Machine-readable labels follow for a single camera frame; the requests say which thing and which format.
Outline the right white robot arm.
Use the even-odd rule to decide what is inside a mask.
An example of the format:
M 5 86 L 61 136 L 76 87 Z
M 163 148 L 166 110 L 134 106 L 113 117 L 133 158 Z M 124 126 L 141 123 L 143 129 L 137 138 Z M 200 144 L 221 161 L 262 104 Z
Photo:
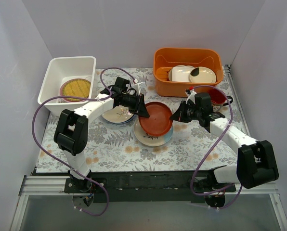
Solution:
M 187 90 L 187 100 L 181 101 L 170 117 L 173 121 L 198 121 L 207 132 L 223 141 L 237 155 L 236 166 L 217 167 L 210 171 L 207 185 L 218 191 L 225 184 L 240 183 L 251 189 L 279 178 L 274 149 L 268 141 L 258 141 L 233 126 L 220 112 L 215 112 L 208 93 Z

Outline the red-brown scalloped plate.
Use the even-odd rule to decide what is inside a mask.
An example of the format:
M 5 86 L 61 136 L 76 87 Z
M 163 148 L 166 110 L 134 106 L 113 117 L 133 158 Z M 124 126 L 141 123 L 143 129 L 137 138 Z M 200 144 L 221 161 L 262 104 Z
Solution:
M 171 126 L 172 112 L 168 106 L 160 102 L 149 102 L 146 105 L 149 118 L 140 116 L 139 123 L 141 128 L 149 135 L 162 136 L 166 134 Z

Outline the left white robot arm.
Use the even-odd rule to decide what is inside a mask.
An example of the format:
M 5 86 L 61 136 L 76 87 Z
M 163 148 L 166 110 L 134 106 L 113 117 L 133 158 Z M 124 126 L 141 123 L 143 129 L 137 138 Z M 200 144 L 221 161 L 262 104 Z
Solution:
M 140 84 L 134 80 L 131 85 L 130 81 L 117 77 L 115 84 L 101 91 L 96 99 L 73 111 L 61 112 L 53 139 L 64 152 L 72 184 L 80 192 L 88 192 L 92 187 L 91 171 L 84 155 L 89 123 L 120 105 L 133 115 L 149 118 Z

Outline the cream and blue plate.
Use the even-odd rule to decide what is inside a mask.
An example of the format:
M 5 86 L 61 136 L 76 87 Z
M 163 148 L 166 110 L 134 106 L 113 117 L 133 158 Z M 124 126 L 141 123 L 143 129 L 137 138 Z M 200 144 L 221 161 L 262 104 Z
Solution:
M 134 123 L 133 130 L 137 140 L 142 144 L 150 147 L 158 147 L 167 143 L 173 135 L 173 127 L 171 127 L 170 130 L 162 136 L 152 136 L 142 129 L 138 119 Z

